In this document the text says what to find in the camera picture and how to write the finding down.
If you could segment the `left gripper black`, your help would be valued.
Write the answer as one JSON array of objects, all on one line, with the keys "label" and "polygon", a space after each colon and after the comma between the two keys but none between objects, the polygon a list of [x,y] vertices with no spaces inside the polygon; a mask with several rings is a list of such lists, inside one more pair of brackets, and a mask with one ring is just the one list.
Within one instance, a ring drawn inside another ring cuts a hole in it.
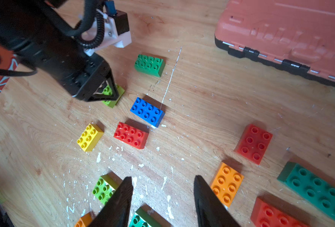
[{"label": "left gripper black", "polygon": [[[88,56],[72,39],[35,37],[15,47],[28,66],[50,74],[72,97],[85,102],[119,98],[110,65],[99,55]],[[109,87],[110,93],[103,94]]]}]

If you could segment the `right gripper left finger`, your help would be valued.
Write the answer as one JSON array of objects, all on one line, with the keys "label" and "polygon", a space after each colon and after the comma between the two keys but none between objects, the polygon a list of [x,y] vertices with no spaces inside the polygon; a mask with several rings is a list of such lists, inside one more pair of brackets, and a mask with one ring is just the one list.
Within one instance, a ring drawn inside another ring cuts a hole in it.
[{"label": "right gripper left finger", "polygon": [[126,177],[89,227],[127,227],[133,195],[132,178]]}]

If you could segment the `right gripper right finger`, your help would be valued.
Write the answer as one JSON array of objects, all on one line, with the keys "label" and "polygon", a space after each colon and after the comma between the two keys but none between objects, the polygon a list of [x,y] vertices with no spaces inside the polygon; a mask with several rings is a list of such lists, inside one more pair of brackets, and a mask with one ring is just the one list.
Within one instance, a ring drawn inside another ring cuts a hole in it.
[{"label": "right gripper right finger", "polygon": [[194,197],[199,227],[238,227],[204,178],[195,176]]}]

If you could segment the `blue lego brick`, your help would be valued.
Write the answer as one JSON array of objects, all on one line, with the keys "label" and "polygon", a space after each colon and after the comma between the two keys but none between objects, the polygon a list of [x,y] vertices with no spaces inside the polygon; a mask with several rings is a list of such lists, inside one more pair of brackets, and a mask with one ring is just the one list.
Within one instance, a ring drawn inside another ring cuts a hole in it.
[{"label": "blue lego brick", "polygon": [[144,101],[139,97],[136,98],[130,111],[134,113],[136,116],[140,117],[145,122],[147,122],[148,124],[156,128],[160,125],[165,115],[164,111]]}]

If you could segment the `yellow lego brick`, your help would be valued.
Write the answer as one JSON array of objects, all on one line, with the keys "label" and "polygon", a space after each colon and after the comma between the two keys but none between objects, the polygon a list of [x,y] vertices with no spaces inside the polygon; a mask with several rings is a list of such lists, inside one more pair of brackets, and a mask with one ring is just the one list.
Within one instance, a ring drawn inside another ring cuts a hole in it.
[{"label": "yellow lego brick", "polygon": [[91,152],[103,134],[104,132],[96,124],[89,124],[77,140],[77,144],[83,151]]}]

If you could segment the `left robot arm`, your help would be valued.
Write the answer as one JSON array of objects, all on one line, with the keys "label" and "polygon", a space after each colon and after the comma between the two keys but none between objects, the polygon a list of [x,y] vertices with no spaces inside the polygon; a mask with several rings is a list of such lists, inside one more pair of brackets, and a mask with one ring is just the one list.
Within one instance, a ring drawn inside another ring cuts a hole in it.
[{"label": "left robot arm", "polygon": [[103,57],[84,52],[102,42],[102,1],[85,1],[82,20],[71,27],[56,12],[62,1],[0,1],[0,46],[16,54],[28,72],[1,70],[0,76],[48,73],[70,95],[85,102],[119,97]]}]

